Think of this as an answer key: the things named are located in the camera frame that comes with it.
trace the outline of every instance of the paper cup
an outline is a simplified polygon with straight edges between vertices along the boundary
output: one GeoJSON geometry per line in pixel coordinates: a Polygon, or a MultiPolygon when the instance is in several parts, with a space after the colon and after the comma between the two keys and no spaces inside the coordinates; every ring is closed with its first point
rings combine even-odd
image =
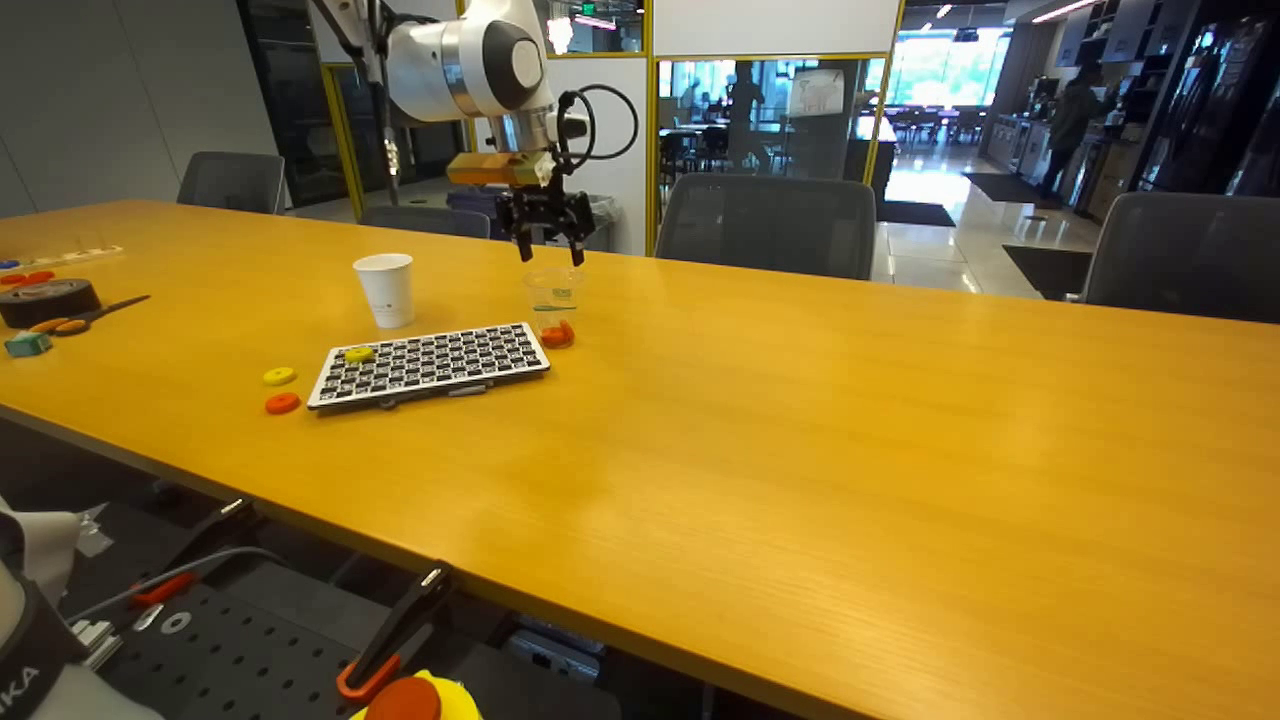
{"type": "Polygon", "coordinates": [[[411,319],[411,255],[375,252],[356,266],[366,312],[375,330],[405,330],[411,319]]]}

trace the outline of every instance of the floor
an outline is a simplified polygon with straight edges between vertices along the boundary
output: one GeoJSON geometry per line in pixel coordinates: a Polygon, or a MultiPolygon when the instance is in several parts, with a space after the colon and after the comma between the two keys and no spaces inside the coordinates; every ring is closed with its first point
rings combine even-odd
{"type": "MultiPolygon", "coordinates": [[[[972,298],[1034,298],[1034,290],[1006,259],[1002,243],[1034,247],[1091,247],[1096,224],[1034,204],[996,204],[961,171],[987,168],[975,146],[898,146],[892,163],[886,202],[944,204],[956,229],[937,224],[878,224],[876,234],[876,284],[956,290],[972,298]]],[[[405,194],[405,204],[445,204],[445,185],[405,194]]],[[[297,216],[353,220],[348,202],[313,204],[297,216]]]]}

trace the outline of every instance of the wooden table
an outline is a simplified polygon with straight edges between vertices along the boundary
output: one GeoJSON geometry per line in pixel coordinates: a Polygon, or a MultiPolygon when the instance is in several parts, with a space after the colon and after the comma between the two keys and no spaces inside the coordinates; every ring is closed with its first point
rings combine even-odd
{"type": "Polygon", "coordinates": [[[593,255],[545,379],[264,415],[264,367],[371,335],[375,247],[411,332],[529,317],[508,243],[2,220],[153,300],[0,361],[0,404],[866,715],[1276,715],[1280,330],[593,255]]]}

